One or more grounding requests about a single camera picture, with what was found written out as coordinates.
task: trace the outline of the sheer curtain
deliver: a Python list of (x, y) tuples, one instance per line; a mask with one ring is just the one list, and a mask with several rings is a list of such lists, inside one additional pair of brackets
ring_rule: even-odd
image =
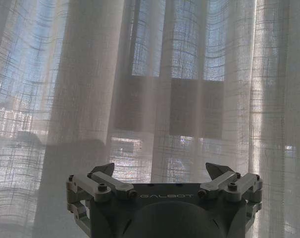
[(247, 237), (300, 238), (300, 0), (0, 0), (0, 238), (86, 237), (68, 175), (264, 180)]

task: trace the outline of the metal bracket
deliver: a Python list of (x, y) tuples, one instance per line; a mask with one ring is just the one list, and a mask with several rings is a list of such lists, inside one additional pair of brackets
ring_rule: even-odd
[(103, 190), (99, 189), (99, 184), (86, 175), (74, 175), (71, 181), (69, 179), (66, 182), (66, 189), (74, 193), (84, 190), (94, 198), (95, 202), (106, 202), (111, 196), (111, 189), (109, 187), (105, 187)]
[(74, 219), (76, 224), (91, 237), (91, 223), (87, 217), (86, 208), (80, 202), (68, 203), (67, 210), (74, 213)]
[(262, 201), (262, 184), (259, 176), (246, 174), (235, 183), (230, 183), (225, 187), (226, 200), (238, 202), (243, 197), (252, 202), (260, 202)]
[(248, 202), (247, 203), (247, 219), (246, 219), (246, 232), (250, 229), (250, 227), (254, 223), (255, 214), (257, 211), (261, 210), (262, 202)]
[(226, 173), (218, 176), (211, 182), (200, 184), (200, 189), (205, 191), (204, 199), (213, 199), (218, 197), (218, 193), (230, 182), (235, 182), (237, 175), (235, 172), (227, 171)]
[(96, 182), (105, 183), (109, 186), (118, 199), (125, 200), (137, 197), (137, 192), (134, 190), (134, 186), (131, 183), (121, 182), (102, 172), (92, 173), (91, 178)]
[(89, 205), (89, 200), (93, 197), (95, 202), (105, 202), (110, 199), (111, 189), (102, 186), (85, 175), (70, 176), (66, 182), (66, 200), (67, 210), (74, 213), (76, 224), (90, 237), (91, 223), (87, 216), (86, 206), (81, 201), (85, 200), (85, 204)]

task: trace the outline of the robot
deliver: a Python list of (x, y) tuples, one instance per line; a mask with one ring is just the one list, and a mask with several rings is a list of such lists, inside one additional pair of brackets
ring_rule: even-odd
[(66, 182), (67, 210), (91, 238), (244, 238), (262, 206), (259, 175), (206, 163), (205, 183), (125, 183), (114, 163)]

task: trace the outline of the screw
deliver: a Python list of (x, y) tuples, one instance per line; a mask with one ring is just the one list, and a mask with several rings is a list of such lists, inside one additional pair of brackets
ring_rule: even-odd
[(230, 184), (228, 184), (228, 189), (230, 191), (237, 191), (237, 185), (234, 182), (231, 182)]
[(201, 190), (198, 191), (199, 198), (204, 198), (206, 195), (207, 195), (206, 190), (201, 189)]
[(72, 182), (74, 175), (69, 176), (69, 182)]
[(137, 195), (138, 195), (138, 193), (135, 190), (130, 190), (129, 193), (128, 193), (128, 197), (130, 199), (136, 198)]
[(98, 190), (100, 192), (105, 192), (107, 190), (107, 185), (105, 185), (105, 183), (100, 183), (98, 186)]

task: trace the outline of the linen curtain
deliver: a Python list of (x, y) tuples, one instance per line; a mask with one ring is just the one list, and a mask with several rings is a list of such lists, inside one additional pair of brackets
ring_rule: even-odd
[(0, 238), (79, 238), (68, 175), (264, 181), (300, 238), (300, 0), (0, 0)]

